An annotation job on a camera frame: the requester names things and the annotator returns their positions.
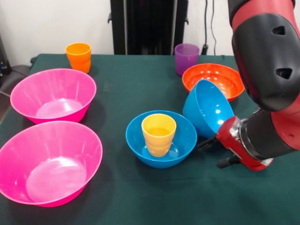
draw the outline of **bowl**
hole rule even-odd
[[[199,136],[211,138],[234,114],[220,89],[210,81],[200,80],[186,99],[183,116],[192,122]]]
[[[0,149],[0,193],[27,205],[63,205],[82,192],[101,160],[101,141],[90,128],[70,121],[41,123]]]
[[[171,116],[177,124],[171,148],[163,157],[154,157],[149,153],[142,132],[142,121],[156,113]],[[143,163],[157,169],[165,169],[177,165],[189,155],[196,145],[197,133],[192,123],[178,113],[155,110],[145,112],[129,123],[126,129],[126,140],[133,153]]]
[[[198,64],[185,71],[182,82],[190,92],[199,80],[213,82],[226,96],[228,101],[236,99],[243,91],[244,85],[240,74],[234,69],[220,64]]]
[[[95,94],[96,84],[89,75],[73,69],[50,69],[19,82],[11,92],[10,103],[36,124],[79,122]]]

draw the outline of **table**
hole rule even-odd
[[[205,62],[236,68],[230,56],[200,56],[199,63]],[[57,208],[21,205],[0,196],[0,224],[299,224],[299,153],[276,158],[261,172],[243,165],[216,168],[219,159],[231,155],[220,144],[193,151],[165,170],[148,167],[133,155],[125,130],[135,116],[155,109],[182,113],[188,94],[174,66],[173,56],[93,55],[89,74],[97,94],[81,123],[102,140],[100,169],[76,199]],[[31,73],[69,67],[65,55],[41,54]],[[231,105],[240,118],[256,110],[246,93]],[[0,146],[32,125],[10,109],[0,126]]]

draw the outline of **orange bowl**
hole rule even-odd
[[[236,99],[245,89],[240,74],[220,64],[198,64],[187,69],[182,76],[182,82],[188,92],[202,79],[213,82],[228,101]]]

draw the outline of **upside-down blue bowl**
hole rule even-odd
[[[176,133],[169,152],[163,157],[152,156],[146,147],[142,132],[142,121],[154,113],[163,113],[171,116],[176,121]],[[178,113],[155,110],[145,112],[135,117],[126,129],[126,140],[136,157],[148,166],[165,169],[184,160],[193,150],[197,142],[197,132],[193,124]]]
[[[220,89],[210,81],[200,80],[186,99],[183,116],[192,122],[199,136],[211,138],[234,114]]]

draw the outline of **purple cup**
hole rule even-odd
[[[182,76],[184,72],[197,64],[200,49],[192,44],[180,44],[175,47],[176,72]]]

